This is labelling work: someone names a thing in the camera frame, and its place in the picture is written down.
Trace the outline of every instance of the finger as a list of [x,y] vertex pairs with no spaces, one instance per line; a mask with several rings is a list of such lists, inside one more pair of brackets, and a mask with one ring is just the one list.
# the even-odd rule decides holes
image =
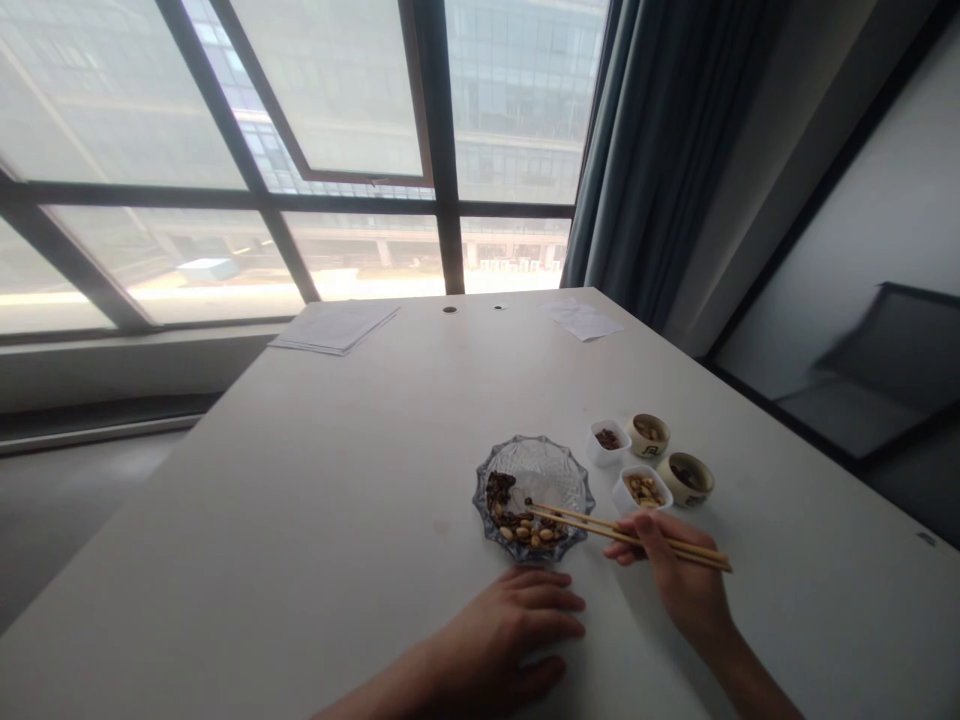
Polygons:
[[534,585],[556,585],[559,587],[566,587],[572,581],[573,578],[564,573],[554,573],[550,572],[549,570],[528,568],[525,572],[511,578],[506,585],[512,590],[520,590],[525,587],[533,587]]
[[562,610],[528,610],[521,629],[521,646],[529,652],[537,645],[580,638],[586,628],[573,615]]
[[528,610],[583,610],[587,603],[579,595],[556,585],[535,585],[517,592],[517,602]]
[[630,552],[631,550],[639,550],[639,548],[633,545],[628,545],[620,540],[614,540],[603,549],[603,555],[604,557],[613,559],[623,555],[625,552]]
[[567,672],[567,664],[556,655],[517,670],[507,685],[507,692],[517,705],[539,700],[560,682]]
[[515,577],[519,577],[520,575],[523,575],[523,573],[525,573],[525,572],[527,572],[527,571],[529,571],[529,570],[530,570],[530,568],[525,568],[525,567],[523,567],[523,566],[521,566],[521,565],[514,565],[514,566],[511,567],[509,570],[507,570],[503,575],[501,575],[500,577],[498,577],[498,578],[497,578],[497,582],[502,582],[502,583],[510,582],[510,581],[513,580]]
[[683,520],[675,518],[673,515],[667,515],[666,513],[637,510],[617,520],[617,525],[621,530],[626,531],[630,535],[636,535],[634,522],[641,515],[649,515],[652,517],[654,522],[660,527],[660,532],[669,538],[682,540],[683,542],[692,543],[693,545],[700,545],[701,547],[711,550],[717,549],[717,543],[709,534],[691,525],[687,525]]
[[653,577],[660,590],[674,585],[679,575],[680,561],[660,532],[660,526],[651,515],[643,513],[634,518],[633,529],[637,539],[643,543],[650,564],[653,565]]

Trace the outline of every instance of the right hand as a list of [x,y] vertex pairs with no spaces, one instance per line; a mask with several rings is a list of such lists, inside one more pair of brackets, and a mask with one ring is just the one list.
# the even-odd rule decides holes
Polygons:
[[617,521],[621,531],[635,535],[643,550],[614,541],[603,551],[624,567],[648,559],[660,591],[660,600],[673,624],[701,654],[723,646],[738,632],[727,605],[719,570],[680,560],[666,537],[716,550],[707,533],[670,515],[639,510]]

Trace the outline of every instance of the hand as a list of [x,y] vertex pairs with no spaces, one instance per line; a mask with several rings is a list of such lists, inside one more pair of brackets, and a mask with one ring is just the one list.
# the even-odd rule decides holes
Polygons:
[[583,625],[570,613],[585,603],[565,589],[569,584],[569,575],[511,568],[426,641],[444,713],[509,714],[560,681],[566,665],[556,655],[519,664],[542,645],[583,637]]
[[701,655],[719,650],[737,637],[720,571],[678,559],[664,536],[716,550],[712,537],[660,512],[639,510],[617,524],[624,533],[636,535],[643,550],[614,541],[603,554],[625,567],[644,558],[650,560],[667,614]]

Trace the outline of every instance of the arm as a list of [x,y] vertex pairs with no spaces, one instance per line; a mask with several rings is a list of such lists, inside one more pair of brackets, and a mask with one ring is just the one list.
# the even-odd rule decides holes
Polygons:
[[707,663],[740,717],[802,720],[734,624],[720,572],[678,560],[664,536],[716,550],[713,538],[657,512],[627,515],[619,525],[636,535],[644,549],[636,551],[631,545],[614,542],[604,555],[623,566],[650,560],[667,614]]
[[543,697],[563,677],[563,660],[520,663],[542,645],[583,637],[571,612],[584,602],[569,584],[569,575],[511,568],[440,632],[314,720],[490,717]]

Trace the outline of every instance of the ceramic cup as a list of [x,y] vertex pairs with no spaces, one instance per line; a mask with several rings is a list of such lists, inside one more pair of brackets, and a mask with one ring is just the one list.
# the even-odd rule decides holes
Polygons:
[[[671,466],[690,473],[689,481],[678,478]],[[664,457],[657,466],[657,474],[670,488],[673,503],[679,507],[702,505],[713,492],[713,473],[710,468],[687,453],[670,453]]]
[[[645,438],[640,434],[638,425],[648,431],[653,430],[657,439]],[[627,431],[627,435],[633,441],[630,450],[637,457],[656,457],[667,449],[667,444],[670,442],[670,428],[663,420],[653,415],[634,415],[623,429]]]

